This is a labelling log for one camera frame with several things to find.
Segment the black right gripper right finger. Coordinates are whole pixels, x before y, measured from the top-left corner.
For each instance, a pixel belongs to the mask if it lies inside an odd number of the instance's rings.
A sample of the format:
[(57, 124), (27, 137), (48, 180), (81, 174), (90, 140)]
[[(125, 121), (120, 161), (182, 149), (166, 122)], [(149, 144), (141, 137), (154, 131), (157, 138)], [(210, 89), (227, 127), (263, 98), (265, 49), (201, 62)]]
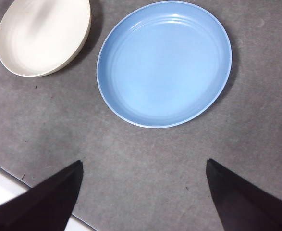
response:
[(261, 190), (213, 159), (206, 176), (226, 231), (282, 231), (282, 200)]

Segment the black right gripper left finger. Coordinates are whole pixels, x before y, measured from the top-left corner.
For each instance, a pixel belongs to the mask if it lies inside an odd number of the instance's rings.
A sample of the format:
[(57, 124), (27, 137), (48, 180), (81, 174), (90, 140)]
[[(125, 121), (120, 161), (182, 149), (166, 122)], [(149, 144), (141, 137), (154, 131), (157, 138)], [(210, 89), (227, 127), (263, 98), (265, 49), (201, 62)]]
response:
[(83, 179), (78, 160), (27, 192), (0, 205), (0, 231), (63, 231)]

